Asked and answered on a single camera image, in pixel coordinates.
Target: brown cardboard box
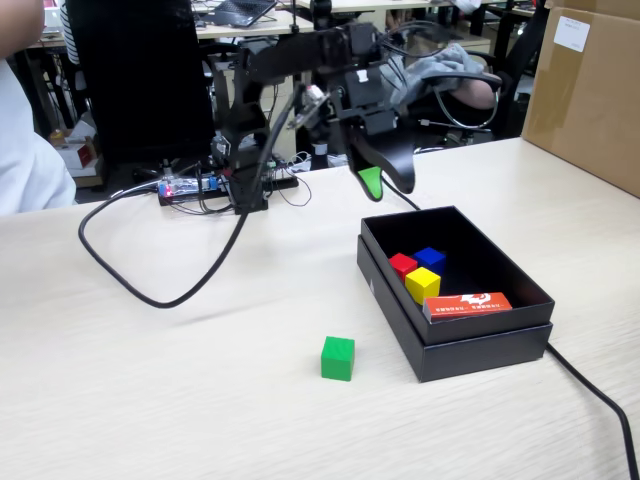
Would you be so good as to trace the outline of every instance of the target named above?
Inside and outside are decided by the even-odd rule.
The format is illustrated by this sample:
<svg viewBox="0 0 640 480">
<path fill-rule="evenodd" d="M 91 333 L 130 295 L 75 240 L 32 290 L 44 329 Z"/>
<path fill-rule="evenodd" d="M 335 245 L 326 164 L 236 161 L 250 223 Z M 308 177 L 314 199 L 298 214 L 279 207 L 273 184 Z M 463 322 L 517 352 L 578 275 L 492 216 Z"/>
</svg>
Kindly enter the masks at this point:
<svg viewBox="0 0 640 480">
<path fill-rule="evenodd" d="M 640 196 L 640 1 L 547 3 L 522 136 Z"/>
</svg>

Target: red cube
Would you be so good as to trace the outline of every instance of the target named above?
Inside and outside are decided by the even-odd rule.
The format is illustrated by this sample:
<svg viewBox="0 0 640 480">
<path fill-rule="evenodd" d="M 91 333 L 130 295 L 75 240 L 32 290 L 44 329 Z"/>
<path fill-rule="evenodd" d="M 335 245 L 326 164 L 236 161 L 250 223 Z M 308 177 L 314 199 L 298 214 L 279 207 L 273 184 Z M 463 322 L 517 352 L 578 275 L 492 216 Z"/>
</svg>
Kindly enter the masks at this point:
<svg viewBox="0 0 640 480">
<path fill-rule="evenodd" d="M 389 261 L 391 262 L 391 266 L 396 271 L 396 273 L 400 275 L 402 283 L 404 283 L 404 279 L 407 275 L 418 268 L 417 261 L 401 253 L 395 254 L 389 259 Z"/>
</svg>

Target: green cube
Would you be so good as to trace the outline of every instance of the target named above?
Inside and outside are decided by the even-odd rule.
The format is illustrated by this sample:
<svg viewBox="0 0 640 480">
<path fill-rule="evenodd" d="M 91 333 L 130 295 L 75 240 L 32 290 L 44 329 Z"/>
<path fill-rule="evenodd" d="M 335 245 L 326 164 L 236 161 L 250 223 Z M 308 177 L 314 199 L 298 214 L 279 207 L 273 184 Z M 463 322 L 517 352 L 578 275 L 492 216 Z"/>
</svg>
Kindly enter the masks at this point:
<svg viewBox="0 0 640 480">
<path fill-rule="evenodd" d="M 327 337 L 322 349 L 322 378 L 350 382 L 355 350 L 355 340 Z"/>
</svg>

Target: white sleeve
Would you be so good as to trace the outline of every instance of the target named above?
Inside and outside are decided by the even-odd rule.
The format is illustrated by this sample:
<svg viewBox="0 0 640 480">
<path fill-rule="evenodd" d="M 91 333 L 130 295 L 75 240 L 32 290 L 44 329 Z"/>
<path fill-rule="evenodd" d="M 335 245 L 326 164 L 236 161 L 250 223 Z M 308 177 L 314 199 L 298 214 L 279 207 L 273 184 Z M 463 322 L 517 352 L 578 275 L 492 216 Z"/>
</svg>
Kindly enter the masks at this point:
<svg viewBox="0 0 640 480">
<path fill-rule="evenodd" d="M 0 215 L 73 205 L 73 179 L 58 152 L 34 132 L 31 106 L 4 60 L 0 105 Z"/>
</svg>

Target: yellow cube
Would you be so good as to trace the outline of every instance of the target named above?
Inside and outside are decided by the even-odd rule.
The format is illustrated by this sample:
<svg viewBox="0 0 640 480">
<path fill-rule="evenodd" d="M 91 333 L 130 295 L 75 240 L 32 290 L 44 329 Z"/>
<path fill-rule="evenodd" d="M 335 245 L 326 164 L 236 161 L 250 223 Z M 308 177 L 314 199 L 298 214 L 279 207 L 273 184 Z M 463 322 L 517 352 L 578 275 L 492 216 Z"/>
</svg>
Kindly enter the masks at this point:
<svg viewBox="0 0 640 480">
<path fill-rule="evenodd" d="M 440 276 L 424 267 L 408 274 L 404 284 L 416 303 L 423 305 L 427 297 L 440 295 Z"/>
</svg>

